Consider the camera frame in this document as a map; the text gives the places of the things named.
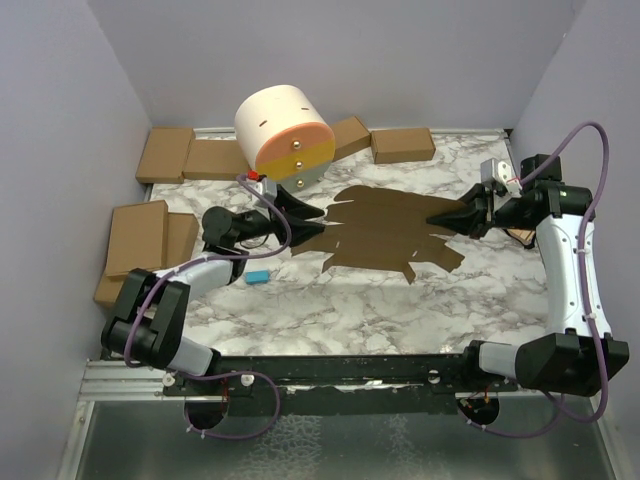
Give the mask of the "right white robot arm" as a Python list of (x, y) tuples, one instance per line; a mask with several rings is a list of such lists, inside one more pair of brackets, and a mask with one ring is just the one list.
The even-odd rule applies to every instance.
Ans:
[(461, 197), (461, 207), (426, 220), (473, 239), (492, 228), (531, 230), (546, 274), (545, 335), (521, 345), (474, 341), (459, 378), (472, 391), (501, 376), (528, 389), (592, 397), (629, 360), (629, 347), (614, 339), (599, 297), (590, 251), (593, 197), (563, 181), (559, 159), (529, 157), (521, 172), (526, 184), (509, 163), (483, 162), (481, 180)]

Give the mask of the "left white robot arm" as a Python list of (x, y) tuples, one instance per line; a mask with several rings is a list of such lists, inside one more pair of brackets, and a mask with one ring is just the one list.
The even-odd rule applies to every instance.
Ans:
[(281, 186), (273, 195), (259, 194), (249, 211), (209, 208), (202, 216), (201, 254), (176, 267), (156, 272), (137, 268), (126, 276), (102, 330), (102, 347), (122, 355), (128, 366), (177, 371), (195, 392), (214, 392), (221, 380), (215, 365), (220, 353), (183, 335), (187, 307), (240, 278), (254, 257), (240, 243), (273, 235), (280, 250), (293, 248), (324, 231), (316, 221), (324, 215)]

